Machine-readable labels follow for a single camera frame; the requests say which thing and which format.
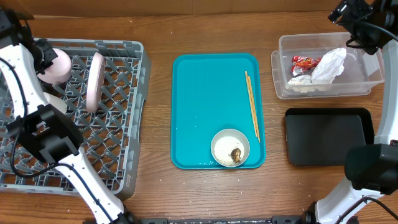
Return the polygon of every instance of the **bowl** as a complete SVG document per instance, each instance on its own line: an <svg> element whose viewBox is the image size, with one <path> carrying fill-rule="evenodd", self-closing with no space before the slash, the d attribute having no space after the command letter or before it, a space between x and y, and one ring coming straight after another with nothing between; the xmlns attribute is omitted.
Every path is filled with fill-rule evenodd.
<svg viewBox="0 0 398 224"><path fill-rule="evenodd" d="M221 156L216 157L215 147L216 147L216 143L218 141L220 141L220 142L217 145L217 148L216 148L217 151L220 151L222 149L225 149L225 147L227 147L227 149L225 149L225 151L227 151L227 152L225 152L226 153L225 156L222 155L223 156L222 158L220 158ZM237 148L237 146L239 146L238 147L239 149L242 147L243 155L241 156L240 162L231 164L231 161L232 161L231 152L233 149ZM249 153L250 153L249 140L242 132L240 132L238 130L224 129L224 130L218 132L213 137L213 140L211 140L211 155L213 155L214 159L222 166L225 166L225 167L240 166L249 157Z"/></svg>

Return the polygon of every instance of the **white bowl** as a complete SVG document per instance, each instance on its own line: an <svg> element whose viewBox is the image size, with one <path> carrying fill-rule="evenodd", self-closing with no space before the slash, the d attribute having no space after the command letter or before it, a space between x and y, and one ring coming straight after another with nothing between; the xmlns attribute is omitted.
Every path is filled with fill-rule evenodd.
<svg viewBox="0 0 398 224"><path fill-rule="evenodd" d="M233 165L228 165L228 164L222 163L220 160L217 159L217 157L215 156L216 142L219 141L223 137L235 137L236 139L238 139L238 141L241 142L241 144L243 145L244 154L243 154L243 157L242 157L240 162L237 162L237 163L235 163ZM242 132L240 132L238 130L235 130L235 129L224 129L224 130L218 132L213 137L213 140L211 140L211 154L213 155L214 159L222 166L225 166L225 167L237 167L237 166L240 166L249 157L249 153L250 153L249 141L248 141L247 137Z"/></svg>

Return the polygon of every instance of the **red wrapper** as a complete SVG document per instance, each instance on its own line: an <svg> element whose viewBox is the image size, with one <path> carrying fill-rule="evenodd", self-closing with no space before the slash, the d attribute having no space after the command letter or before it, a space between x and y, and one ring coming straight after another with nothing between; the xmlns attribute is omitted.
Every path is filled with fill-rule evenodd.
<svg viewBox="0 0 398 224"><path fill-rule="evenodd" d="M311 68L315 68L319 64L320 60L321 58L314 60L312 58L303 57L303 56L293 56L292 58L293 76L303 74L304 72L309 71Z"/></svg>

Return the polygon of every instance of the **brown food scrap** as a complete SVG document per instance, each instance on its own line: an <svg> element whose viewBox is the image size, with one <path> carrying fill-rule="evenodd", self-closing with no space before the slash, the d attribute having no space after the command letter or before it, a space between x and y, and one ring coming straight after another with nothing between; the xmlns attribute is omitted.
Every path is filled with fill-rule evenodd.
<svg viewBox="0 0 398 224"><path fill-rule="evenodd" d="M235 163L241 162L241 153L242 151L238 148L232 150L231 157Z"/></svg>

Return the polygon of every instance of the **wire grid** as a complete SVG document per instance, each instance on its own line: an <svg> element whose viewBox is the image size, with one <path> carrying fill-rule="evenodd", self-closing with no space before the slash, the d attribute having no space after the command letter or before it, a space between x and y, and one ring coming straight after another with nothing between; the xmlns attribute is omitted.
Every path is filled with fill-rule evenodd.
<svg viewBox="0 0 398 224"><path fill-rule="evenodd" d="M103 95L96 113L86 110L86 88L92 56L70 56L72 77L64 86L53 85L68 110L66 115L79 127L85 139L82 146L86 155L108 189L117 190L124 177L123 160L128 150L129 117L134 89L137 86L137 69L140 58L105 57L106 71ZM61 187L72 191L73 186L57 170L33 179L16 177L11 172L10 152L14 144L5 133L7 122L12 121L12 100L8 89L0 88L0 183ZM26 149L16 151L16 168L31 173L48 166L35 159Z"/></svg>

